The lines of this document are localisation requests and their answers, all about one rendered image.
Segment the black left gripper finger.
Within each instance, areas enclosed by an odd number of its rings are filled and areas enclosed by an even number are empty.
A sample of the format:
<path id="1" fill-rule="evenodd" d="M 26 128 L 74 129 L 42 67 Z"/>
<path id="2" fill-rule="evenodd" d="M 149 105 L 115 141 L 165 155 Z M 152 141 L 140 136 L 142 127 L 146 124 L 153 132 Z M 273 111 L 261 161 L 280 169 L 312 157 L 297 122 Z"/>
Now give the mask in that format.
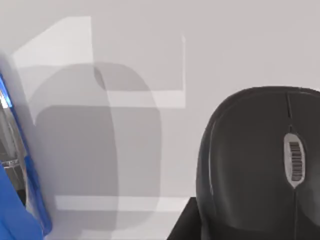
<path id="1" fill-rule="evenodd" d="M 166 240 L 202 240 L 202 221 L 196 197 L 191 197 Z"/>

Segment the black computer mouse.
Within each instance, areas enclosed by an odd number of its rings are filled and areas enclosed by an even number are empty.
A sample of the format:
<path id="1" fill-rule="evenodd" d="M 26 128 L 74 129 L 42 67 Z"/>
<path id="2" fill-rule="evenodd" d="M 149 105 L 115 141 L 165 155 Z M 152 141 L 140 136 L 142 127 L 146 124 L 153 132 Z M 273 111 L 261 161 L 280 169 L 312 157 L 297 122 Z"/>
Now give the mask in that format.
<path id="1" fill-rule="evenodd" d="M 199 240 L 320 240 L 320 91 L 247 88 L 204 130 Z"/>

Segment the blue and grey object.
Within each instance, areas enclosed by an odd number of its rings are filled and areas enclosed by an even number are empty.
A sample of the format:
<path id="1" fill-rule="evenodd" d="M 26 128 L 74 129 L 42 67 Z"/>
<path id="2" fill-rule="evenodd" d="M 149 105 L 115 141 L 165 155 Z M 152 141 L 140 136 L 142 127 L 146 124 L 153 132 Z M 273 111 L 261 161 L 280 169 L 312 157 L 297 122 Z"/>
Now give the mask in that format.
<path id="1" fill-rule="evenodd" d="M 52 231 L 23 118 L 18 71 L 0 50 L 0 240 L 45 240 Z"/>

